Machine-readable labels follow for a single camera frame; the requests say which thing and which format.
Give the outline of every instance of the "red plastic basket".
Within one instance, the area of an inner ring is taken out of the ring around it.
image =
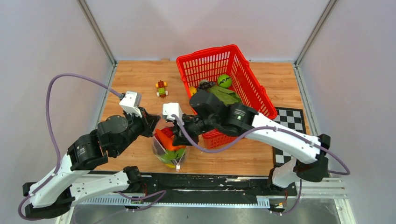
[[[256,109],[270,119],[277,116],[275,107],[265,93],[265,88],[257,81],[249,67],[249,62],[238,46],[231,44],[200,50],[178,57],[176,64],[189,98],[191,98],[190,86],[197,87],[202,79],[217,82],[217,78],[225,73],[233,81],[229,89],[240,96],[243,104]],[[235,139],[217,130],[212,130],[202,136],[207,148],[221,146]]]

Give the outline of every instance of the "wooden table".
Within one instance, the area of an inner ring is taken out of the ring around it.
[[[303,109],[291,63],[251,63],[257,80],[263,85],[274,106]],[[169,96],[156,96],[156,82],[168,82]],[[140,106],[148,113],[159,114],[164,103],[177,102],[184,113],[192,114],[180,74],[174,61],[121,61],[117,66],[112,87],[118,92],[136,91],[142,94]],[[109,95],[102,121],[122,114],[119,99]],[[117,159],[98,167],[98,170],[122,170],[126,166],[138,166],[141,172],[175,172],[166,167],[153,154],[152,138],[139,137]],[[204,146],[202,137],[199,144]],[[230,149],[218,153],[202,153],[192,147],[181,173],[268,175],[273,168],[272,147],[261,142],[242,139]]]

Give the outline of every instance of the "toy car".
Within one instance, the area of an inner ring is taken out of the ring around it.
[[[161,80],[158,83],[156,83],[156,87],[158,89],[158,92],[157,92],[158,97],[165,98],[165,96],[168,96],[168,91],[165,90],[165,87],[167,87],[167,86],[168,86],[168,84]]]

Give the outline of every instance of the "checkerboard pattern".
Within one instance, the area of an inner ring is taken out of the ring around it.
[[[274,119],[276,123],[279,123],[290,129],[294,129],[300,133],[307,133],[305,129],[303,110],[276,107],[276,111],[278,112],[278,116]],[[273,147],[273,155],[275,167],[280,167],[281,165],[289,162],[293,158],[293,156],[291,156],[290,154],[275,147]]]

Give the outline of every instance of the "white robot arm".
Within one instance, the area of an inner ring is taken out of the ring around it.
[[[100,122],[97,129],[75,141],[63,156],[57,173],[54,168],[39,182],[23,185],[24,196],[29,196],[29,204],[25,207],[27,218],[54,218],[88,198],[127,189],[133,192],[140,187],[141,175],[137,167],[125,167],[123,171],[92,182],[75,182],[107,163],[109,156],[119,156],[137,137],[153,136],[161,117],[139,107],[140,100],[137,92],[123,94],[120,106],[124,116],[109,117]],[[36,190],[50,176],[52,179]]]
[[[284,189],[299,179],[320,182],[326,177],[328,159],[325,153],[315,146],[328,149],[330,147],[328,135],[316,137],[296,132],[243,104],[225,106],[213,94],[206,91],[198,91],[191,97],[190,105],[197,113],[196,116],[183,114],[176,103],[163,106],[163,118],[167,121],[178,122],[175,123],[174,128],[174,133],[176,133],[174,145],[191,145],[190,142],[193,140],[195,144],[192,145],[202,151],[212,153],[198,146],[196,142],[199,134],[217,128],[228,136],[244,136],[261,141],[294,156],[283,166],[271,170],[268,184],[272,187]]]

